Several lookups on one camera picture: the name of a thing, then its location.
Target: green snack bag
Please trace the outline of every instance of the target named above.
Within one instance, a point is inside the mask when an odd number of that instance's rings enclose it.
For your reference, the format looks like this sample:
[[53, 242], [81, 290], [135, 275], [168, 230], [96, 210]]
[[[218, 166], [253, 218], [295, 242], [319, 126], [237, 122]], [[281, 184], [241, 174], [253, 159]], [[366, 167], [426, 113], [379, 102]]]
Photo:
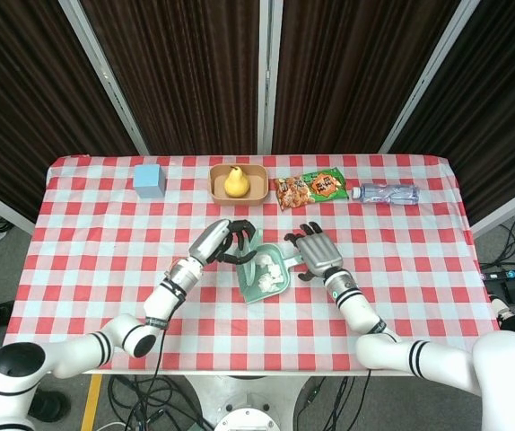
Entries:
[[275, 179], [275, 195], [282, 210], [314, 202], [348, 198], [345, 178], [337, 168]]

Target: water bottle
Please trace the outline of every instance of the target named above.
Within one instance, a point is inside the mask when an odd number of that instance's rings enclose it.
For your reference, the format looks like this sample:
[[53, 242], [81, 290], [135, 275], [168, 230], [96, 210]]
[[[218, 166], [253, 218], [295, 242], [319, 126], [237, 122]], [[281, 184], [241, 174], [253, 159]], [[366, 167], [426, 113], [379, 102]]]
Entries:
[[362, 184], [354, 187], [351, 195], [362, 203], [415, 205], [419, 202], [419, 189], [413, 184]]

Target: bowl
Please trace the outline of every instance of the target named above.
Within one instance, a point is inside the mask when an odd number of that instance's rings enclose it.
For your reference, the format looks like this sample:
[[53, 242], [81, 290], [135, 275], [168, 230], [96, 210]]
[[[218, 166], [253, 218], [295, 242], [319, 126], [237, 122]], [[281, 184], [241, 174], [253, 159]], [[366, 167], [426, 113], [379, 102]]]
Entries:
[[[223, 188], [226, 178], [230, 175], [231, 167], [239, 166], [249, 180], [249, 191], [241, 198], [228, 196]], [[208, 188], [212, 199], [218, 205], [246, 205], [255, 207], [261, 205], [269, 191], [266, 168], [261, 164], [223, 163], [216, 164], [210, 169]]]

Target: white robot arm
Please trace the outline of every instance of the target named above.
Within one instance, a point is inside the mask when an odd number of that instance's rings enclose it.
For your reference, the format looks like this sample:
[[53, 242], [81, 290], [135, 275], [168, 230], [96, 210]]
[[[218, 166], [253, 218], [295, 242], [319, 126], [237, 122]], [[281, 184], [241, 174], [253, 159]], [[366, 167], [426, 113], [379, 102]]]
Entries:
[[300, 251], [308, 272], [303, 280], [322, 277], [348, 326], [359, 334], [356, 355], [370, 369], [389, 369], [447, 384], [480, 395], [483, 430], [515, 430], [515, 332], [487, 334], [475, 343], [473, 353], [428, 341], [403, 341], [372, 310], [335, 244], [316, 223], [302, 224], [301, 233], [288, 233]]
[[204, 265], [214, 260], [240, 264], [253, 258], [254, 251], [242, 257], [226, 254], [234, 234], [240, 250], [243, 248], [243, 233], [249, 240], [255, 233], [253, 225], [246, 220], [220, 220], [208, 226], [189, 248], [189, 256], [172, 266], [145, 301], [145, 324], [134, 316], [122, 314], [98, 332], [76, 339], [0, 347], [0, 430], [34, 430], [26, 416], [46, 373], [67, 378], [98, 368], [112, 358], [114, 347], [122, 348], [130, 356], [146, 355], [201, 277]]

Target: yellow pear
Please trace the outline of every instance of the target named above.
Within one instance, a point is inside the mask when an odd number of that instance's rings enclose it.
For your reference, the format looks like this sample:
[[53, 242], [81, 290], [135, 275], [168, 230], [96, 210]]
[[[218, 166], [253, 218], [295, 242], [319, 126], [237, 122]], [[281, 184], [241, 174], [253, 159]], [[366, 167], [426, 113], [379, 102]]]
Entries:
[[226, 178], [223, 188], [231, 198], [241, 198], [248, 193], [249, 180], [239, 166], [232, 166], [228, 178]]

